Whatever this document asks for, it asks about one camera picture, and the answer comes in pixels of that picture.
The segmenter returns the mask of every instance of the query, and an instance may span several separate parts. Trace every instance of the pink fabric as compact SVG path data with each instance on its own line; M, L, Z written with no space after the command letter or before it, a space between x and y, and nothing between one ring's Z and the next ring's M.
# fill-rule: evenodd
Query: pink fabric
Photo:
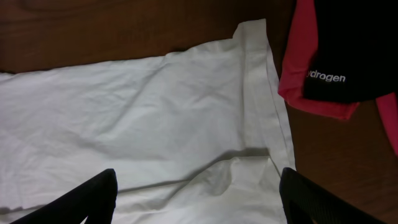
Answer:
M381 120L390 140L391 146L398 156L398 103L397 95L390 93L376 99Z
M302 111L349 119L359 103L342 104L303 98L302 87L314 54L318 49L318 28L313 0L298 0L282 64L278 93L286 102Z

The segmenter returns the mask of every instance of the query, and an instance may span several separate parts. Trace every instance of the logo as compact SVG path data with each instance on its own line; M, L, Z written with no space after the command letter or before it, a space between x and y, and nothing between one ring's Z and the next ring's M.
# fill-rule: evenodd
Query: logo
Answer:
M323 73L318 72L318 70L315 71L308 71L307 77L312 77L312 78L319 78L322 79L326 82L345 82L346 77L342 75L325 75Z

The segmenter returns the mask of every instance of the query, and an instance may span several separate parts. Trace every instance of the wooden table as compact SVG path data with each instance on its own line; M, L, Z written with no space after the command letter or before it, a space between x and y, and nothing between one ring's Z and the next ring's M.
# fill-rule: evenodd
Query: wooden table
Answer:
M277 71L293 0L3 0L0 69L26 72L164 55L231 38L238 23L267 19ZM398 160L376 105L349 121L287 107L297 170L354 206L398 222Z

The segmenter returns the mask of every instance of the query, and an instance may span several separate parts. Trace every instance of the wood grain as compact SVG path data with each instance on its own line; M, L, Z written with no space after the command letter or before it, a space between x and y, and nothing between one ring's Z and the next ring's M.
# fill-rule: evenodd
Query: wood grain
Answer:
M46 70L186 50L231 38L243 21L267 19L277 71L294 0L2 0L0 70ZM288 106L297 169L388 223L398 222L398 161L376 105L349 121Z

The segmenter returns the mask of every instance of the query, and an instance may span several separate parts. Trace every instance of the white fabric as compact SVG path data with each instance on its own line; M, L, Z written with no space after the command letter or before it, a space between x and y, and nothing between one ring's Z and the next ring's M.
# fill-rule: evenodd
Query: white fabric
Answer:
M190 182L118 194L112 223L286 223L278 189L279 175L269 157L236 157ZM0 216L0 223L27 213Z
M270 155L269 172L294 168L277 86L265 20L164 57L0 74L0 208L49 203L106 168L123 191L252 152Z

